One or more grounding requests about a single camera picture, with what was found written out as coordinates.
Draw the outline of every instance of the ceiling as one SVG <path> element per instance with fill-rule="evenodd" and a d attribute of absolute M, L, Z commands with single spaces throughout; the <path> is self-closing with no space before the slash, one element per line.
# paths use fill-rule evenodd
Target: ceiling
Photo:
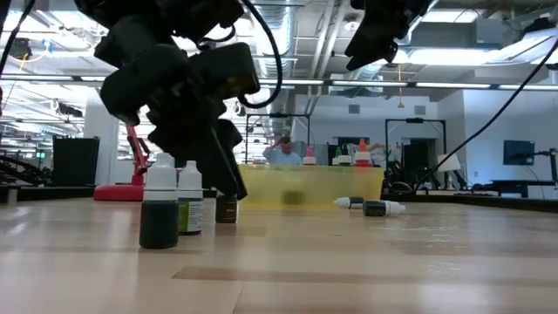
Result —
<path fill-rule="evenodd" d="M 345 69 L 349 59 L 344 51 L 354 35 L 348 23 L 359 22 L 362 11 L 343 6 L 348 0 L 255 0 L 260 5 L 262 15 L 272 27 L 276 40 L 283 49 L 283 69 L 287 78 L 311 79 L 332 78 L 358 80 L 411 80 L 418 82 L 468 82 L 468 83 L 505 83 L 517 84 L 524 79 L 525 72 L 534 68 L 532 61 L 540 58 L 541 50 L 529 56 L 529 59 L 516 61 L 505 59 L 502 48 L 510 46 L 521 39 L 521 29 L 544 14 L 552 12 L 555 0 L 541 1 L 475 1 L 475 0 L 440 0 L 416 29 L 411 40 L 402 43 L 397 65 L 377 63 L 362 71 L 348 72 Z M 9 32 L 15 26 L 23 0 L 12 2 L 13 11 L 4 25 L 0 46 L 5 45 Z M 28 38 L 32 56 L 28 62 L 10 58 L 4 74 L 57 74 L 80 76 L 106 76 L 115 71 L 112 66 L 96 59 L 93 54 L 95 45 L 107 30 L 82 15 L 72 0 L 50 0 L 39 2 L 36 10 L 24 22 L 19 38 Z M 260 77 L 273 78 L 275 64 L 265 53 L 269 50 L 266 37 L 261 28 L 251 18 L 240 19 L 236 23 L 237 34 L 231 40 L 250 44 L 254 49 L 255 64 Z M 216 28 L 208 34 L 219 38 L 228 34 L 228 30 Z M 176 38 L 177 44 L 194 54 L 198 51 L 194 43 L 187 39 Z M 24 119 L 29 123 L 4 122 L 4 138 L 32 139 L 48 138 L 53 134 L 79 136 L 83 131 L 81 119 L 71 124 L 64 123 L 68 117 L 57 113 L 57 103 L 72 106 L 86 114 L 86 95 L 90 88 L 99 87 L 94 82 L 76 82 L 57 84 L 37 84 L 29 80 L 2 80 L 4 90 L 3 120 Z M 283 93 L 303 93 L 306 89 L 296 88 Z M 436 101 L 447 91 L 430 89 L 384 88 L 374 91 L 371 96 L 394 96 L 402 92 L 405 96 L 425 96 Z M 289 106 L 294 97 L 285 96 L 277 101 L 270 111 L 291 111 L 296 106 Z M 320 106 L 327 101 L 318 102 Z M 227 102 L 229 111 L 225 116 L 233 118 L 242 132 L 245 132 L 246 120 L 235 113 L 235 101 Z M 327 111 L 327 107 L 318 112 Z M 152 127 L 146 124 L 139 127 L 139 136 L 146 137 Z M 263 119 L 261 127 L 256 127 L 255 137 L 264 142 L 275 128 L 285 127 L 285 122 Z M 122 154 L 128 154 L 125 128 L 122 128 Z M 259 151 L 258 143 L 251 143 L 249 152 Z M 18 144 L 10 141 L 8 147 L 17 149 Z M 237 148 L 240 155 L 244 148 Z"/>

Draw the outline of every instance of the exposed ductwork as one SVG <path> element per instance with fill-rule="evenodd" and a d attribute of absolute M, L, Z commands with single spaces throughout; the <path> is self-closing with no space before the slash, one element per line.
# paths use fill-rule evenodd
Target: exposed ductwork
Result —
<path fill-rule="evenodd" d="M 277 42 L 277 48 L 282 56 L 291 52 L 292 38 L 293 38 L 293 15 L 294 10 L 290 6 L 275 6 L 275 5 L 265 5 L 257 7 L 258 11 L 262 15 L 263 19 L 267 22 L 273 36 Z M 273 58 L 273 50 L 271 49 L 271 44 L 268 38 L 265 36 L 262 30 L 259 36 L 260 40 L 256 41 L 255 48 L 258 54 L 263 56 L 268 56 L 269 58 L 263 58 L 259 60 L 260 73 L 263 78 L 276 78 L 277 68 L 276 62 Z M 293 64 L 292 60 L 283 60 L 281 63 L 283 76 L 288 78 L 292 74 Z M 289 113 L 289 90 L 283 90 L 273 104 L 269 107 L 271 113 Z M 270 129 L 272 130 L 273 136 L 280 136 L 285 133 L 285 121 L 284 119 L 269 119 L 268 121 L 263 121 L 263 123 L 268 123 Z"/>

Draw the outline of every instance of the metal frame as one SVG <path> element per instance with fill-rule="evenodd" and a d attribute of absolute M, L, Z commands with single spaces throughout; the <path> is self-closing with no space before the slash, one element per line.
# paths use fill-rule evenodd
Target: metal frame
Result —
<path fill-rule="evenodd" d="M 310 145 L 310 115 L 309 114 L 291 114 L 291 113 L 247 113 L 246 114 L 246 139 L 245 147 L 244 147 L 244 163 L 248 164 L 248 138 L 250 134 L 248 133 L 248 128 L 250 127 L 250 118 L 251 117 L 268 117 L 272 119 L 288 119 L 288 118 L 306 118 L 308 121 L 308 128 L 307 128 L 307 144 Z"/>
<path fill-rule="evenodd" d="M 390 147 L 390 131 L 389 131 L 389 126 L 390 126 L 390 122 L 404 122 L 407 124 L 425 124 L 425 122 L 430 122 L 430 123 L 440 123 L 442 125 L 442 138 L 443 138 L 443 142 L 444 142 L 444 154 L 447 154 L 447 131 L 446 131 L 446 121 L 443 119 L 421 119 L 421 118 L 410 118 L 410 119 L 386 119 L 385 120 L 385 164 L 387 165 L 387 162 L 389 161 L 389 147 Z M 448 178 L 448 173 L 444 173 L 444 183 L 445 186 L 447 187 L 447 178 Z"/>

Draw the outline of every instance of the wooden table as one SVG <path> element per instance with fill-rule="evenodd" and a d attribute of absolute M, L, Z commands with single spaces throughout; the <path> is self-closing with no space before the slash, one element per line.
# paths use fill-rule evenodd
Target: wooden table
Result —
<path fill-rule="evenodd" d="M 138 249 L 133 203 L 0 208 L 1 313 L 558 313 L 558 215 L 243 212 Z"/>

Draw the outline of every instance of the person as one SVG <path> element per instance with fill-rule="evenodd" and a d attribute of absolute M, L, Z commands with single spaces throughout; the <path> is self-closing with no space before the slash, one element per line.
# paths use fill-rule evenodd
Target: person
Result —
<path fill-rule="evenodd" d="M 293 143 L 290 141 L 290 137 L 285 136 L 277 140 L 273 146 L 266 148 L 263 151 L 263 157 L 265 157 L 271 165 L 302 165 L 303 160 L 297 153 L 294 153 L 292 149 Z"/>

